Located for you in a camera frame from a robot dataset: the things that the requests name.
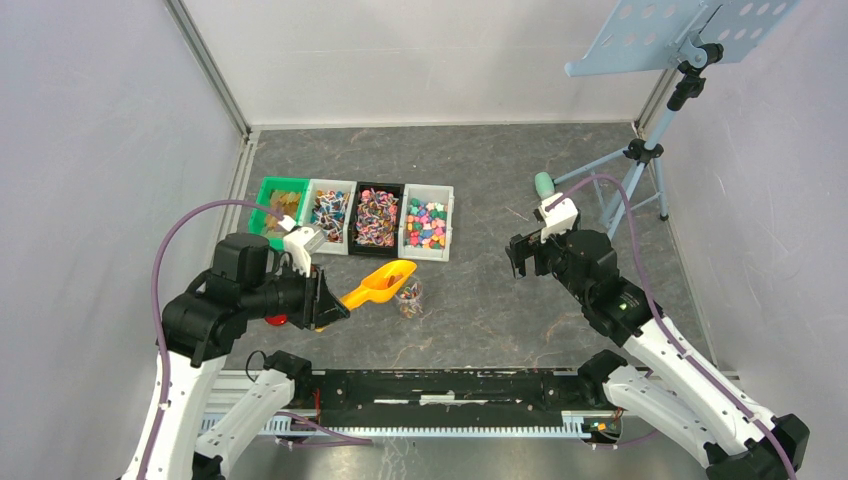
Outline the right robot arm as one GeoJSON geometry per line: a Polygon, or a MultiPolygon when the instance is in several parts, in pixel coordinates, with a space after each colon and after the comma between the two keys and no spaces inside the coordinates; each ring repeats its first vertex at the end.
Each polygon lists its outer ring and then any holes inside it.
{"type": "Polygon", "coordinates": [[[512,237],[505,248],[515,277],[532,259],[579,302],[590,326],[643,362],[657,386],[620,355],[604,350],[580,369],[577,392],[591,408],[608,403],[637,415],[687,451],[710,479],[794,479],[810,436],[796,415],[777,416],[693,348],[645,291],[623,277],[603,233],[568,231],[512,237]]]}

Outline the clear plastic jar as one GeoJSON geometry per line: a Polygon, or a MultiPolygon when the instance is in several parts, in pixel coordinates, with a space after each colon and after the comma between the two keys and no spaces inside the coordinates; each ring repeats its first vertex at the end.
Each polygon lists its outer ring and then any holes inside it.
{"type": "Polygon", "coordinates": [[[402,317],[411,319],[421,315],[423,308],[423,285],[417,277],[410,277],[396,292],[395,301],[402,317]]]}

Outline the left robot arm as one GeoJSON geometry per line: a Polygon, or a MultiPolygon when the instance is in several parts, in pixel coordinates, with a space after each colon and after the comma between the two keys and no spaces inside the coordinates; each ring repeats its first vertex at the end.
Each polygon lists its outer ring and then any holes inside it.
{"type": "Polygon", "coordinates": [[[208,399],[233,345],[249,321],[285,316],[315,330],[349,317],[311,255],[325,236],[313,225],[284,239],[234,233],[215,248],[210,269],[168,302],[162,314],[165,354],[126,479],[225,479],[260,430],[284,406],[302,407],[314,394],[310,361],[277,351],[253,385],[205,434],[208,399]]]}

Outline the orange plastic scoop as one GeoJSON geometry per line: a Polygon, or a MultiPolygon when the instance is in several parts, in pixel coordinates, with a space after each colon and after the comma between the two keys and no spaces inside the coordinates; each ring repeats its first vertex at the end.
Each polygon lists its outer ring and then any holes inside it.
{"type": "Polygon", "coordinates": [[[361,280],[359,285],[343,295],[342,305],[352,311],[365,303],[384,304],[407,283],[417,269],[410,260],[393,260],[385,263],[361,280]]]}

